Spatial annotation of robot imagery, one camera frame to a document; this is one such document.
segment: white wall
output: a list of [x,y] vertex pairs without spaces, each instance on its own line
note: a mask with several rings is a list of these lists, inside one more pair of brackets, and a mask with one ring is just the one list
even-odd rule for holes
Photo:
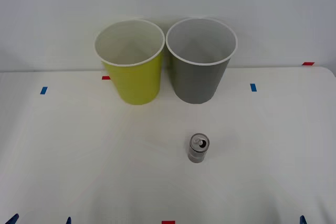
[[109,24],[145,17],[166,30],[192,15],[236,31],[231,67],[314,61],[336,72],[334,0],[0,0],[0,70],[100,69],[93,42]]

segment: tape marker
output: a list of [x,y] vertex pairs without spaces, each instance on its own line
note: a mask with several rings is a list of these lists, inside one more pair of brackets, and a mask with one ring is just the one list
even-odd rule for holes
[[252,92],[257,92],[256,85],[254,83],[250,84]]
[[45,94],[47,92],[47,88],[48,87],[43,87],[40,94]]
[[304,62],[303,66],[313,66],[315,62]]

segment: blue tape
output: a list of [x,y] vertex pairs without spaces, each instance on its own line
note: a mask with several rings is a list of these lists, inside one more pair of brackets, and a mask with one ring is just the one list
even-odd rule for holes
[[300,224],[307,224],[306,219],[303,215],[300,217]]
[[11,219],[8,222],[6,222],[6,224],[15,224],[18,218],[19,218],[19,215],[16,214],[13,217],[11,217]]
[[43,87],[40,94],[45,94],[47,92],[47,88],[48,87]]
[[254,83],[250,84],[252,92],[257,92],[256,85]]

